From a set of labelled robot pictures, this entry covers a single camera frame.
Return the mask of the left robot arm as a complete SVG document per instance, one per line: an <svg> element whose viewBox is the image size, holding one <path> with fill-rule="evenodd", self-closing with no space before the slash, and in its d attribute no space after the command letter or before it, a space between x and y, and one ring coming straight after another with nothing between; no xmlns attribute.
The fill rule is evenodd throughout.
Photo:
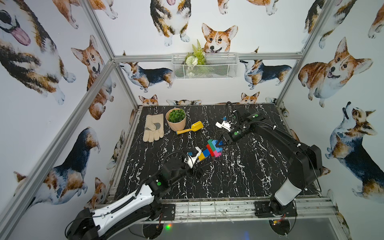
<svg viewBox="0 0 384 240"><path fill-rule="evenodd" d="M160 198L181 179L202 176L201 154L199 147L168 154L161 168L142 180L135 191L103 208L80 211L66 227L66 239L108 240L138 222L156 220L163 212Z"/></svg>

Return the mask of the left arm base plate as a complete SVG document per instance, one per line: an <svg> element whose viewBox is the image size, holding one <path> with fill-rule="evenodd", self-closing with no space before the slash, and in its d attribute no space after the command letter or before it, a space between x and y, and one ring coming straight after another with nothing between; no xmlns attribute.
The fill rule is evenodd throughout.
<svg viewBox="0 0 384 240"><path fill-rule="evenodd" d="M175 219L175 204L160 204L150 216L151 221L173 221Z"/></svg>

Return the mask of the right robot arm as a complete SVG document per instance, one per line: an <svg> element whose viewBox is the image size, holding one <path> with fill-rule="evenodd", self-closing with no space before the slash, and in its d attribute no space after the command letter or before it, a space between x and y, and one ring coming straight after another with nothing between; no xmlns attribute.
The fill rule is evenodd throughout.
<svg viewBox="0 0 384 240"><path fill-rule="evenodd" d="M284 208L323 173L321 150L295 140L285 131L273 126L261 113L232 111L235 123L223 122L226 130L219 138L216 146L224 148L234 145L249 134L259 135L271 142L289 161L288 176L283 185L274 193L270 208Z"/></svg>

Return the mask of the green long lego brick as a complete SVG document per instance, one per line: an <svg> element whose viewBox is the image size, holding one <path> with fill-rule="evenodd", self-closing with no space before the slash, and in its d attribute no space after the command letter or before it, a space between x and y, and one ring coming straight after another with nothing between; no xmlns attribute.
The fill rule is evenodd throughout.
<svg viewBox="0 0 384 240"><path fill-rule="evenodd" d="M215 151L215 147L214 147L214 145L212 144L212 140L208 140L208 144L211 146L212 150Z"/></svg>

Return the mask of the yellow small lego brick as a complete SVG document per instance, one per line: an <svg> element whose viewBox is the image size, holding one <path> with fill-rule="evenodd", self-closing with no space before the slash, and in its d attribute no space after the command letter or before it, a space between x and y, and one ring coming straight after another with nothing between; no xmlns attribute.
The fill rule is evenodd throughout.
<svg viewBox="0 0 384 240"><path fill-rule="evenodd" d="M201 154L199 155L199 157L198 157L199 162L203 161L205 158L206 158L206 157L205 157L204 153L201 153Z"/></svg>

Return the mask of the light blue long lego brick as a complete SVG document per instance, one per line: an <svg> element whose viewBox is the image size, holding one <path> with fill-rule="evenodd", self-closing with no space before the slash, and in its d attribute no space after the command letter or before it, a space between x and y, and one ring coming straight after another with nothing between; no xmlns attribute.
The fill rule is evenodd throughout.
<svg viewBox="0 0 384 240"><path fill-rule="evenodd" d="M220 152L223 150L223 148L220 148L220 147L218 146L218 141L217 141L217 140L212 140L212 144L214 145L214 147L215 147L215 151L216 151L217 153L220 153Z"/></svg>

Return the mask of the blue small lego brick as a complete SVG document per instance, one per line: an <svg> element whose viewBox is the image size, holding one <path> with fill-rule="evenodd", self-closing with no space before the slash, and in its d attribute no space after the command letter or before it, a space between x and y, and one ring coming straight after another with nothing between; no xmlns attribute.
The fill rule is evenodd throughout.
<svg viewBox="0 0 384 240"><path fill-rule="evenodd" d="M211 152L209 149L205 149L202 154L204 155L205 158L208 158L211 156Z"/></svg>

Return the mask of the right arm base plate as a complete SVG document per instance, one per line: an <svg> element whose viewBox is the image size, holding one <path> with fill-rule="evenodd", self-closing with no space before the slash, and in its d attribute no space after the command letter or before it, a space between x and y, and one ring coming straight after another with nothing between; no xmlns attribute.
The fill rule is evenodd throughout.
<svg viewBox="0 0 384 240"><path fill-rule="evenodd" d="M297 216L297 210L293 202L289 203L286 206L282 206L277 201L262 201L254 202L254 206L255 216L258 218L281 218L283 216Z"/></svg>

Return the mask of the red long lego brick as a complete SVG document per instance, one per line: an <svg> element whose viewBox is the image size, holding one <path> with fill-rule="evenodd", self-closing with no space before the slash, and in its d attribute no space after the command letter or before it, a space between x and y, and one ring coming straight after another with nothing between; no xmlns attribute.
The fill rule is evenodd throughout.
<svg viewBox="0 0 384 240"><path fill-rule="evenodd" d="M214 151L212 150L212 148L211 148L211 146L209 144L207 145L207 149L208 149L208 151L210 153L210 156L214 157L215 156Z"/></svg>

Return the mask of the pink small lego brick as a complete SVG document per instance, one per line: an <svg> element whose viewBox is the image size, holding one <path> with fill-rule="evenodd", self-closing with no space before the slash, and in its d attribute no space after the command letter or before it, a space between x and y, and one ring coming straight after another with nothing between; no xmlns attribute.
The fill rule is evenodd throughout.
<svg viewBox="0 0 384 240"><path fill-rule="evenodd" d="M217 152L217 151L214 151L214 156L217 158L217 157L220 157L222 155L222 153L221 152Z"/></svg>

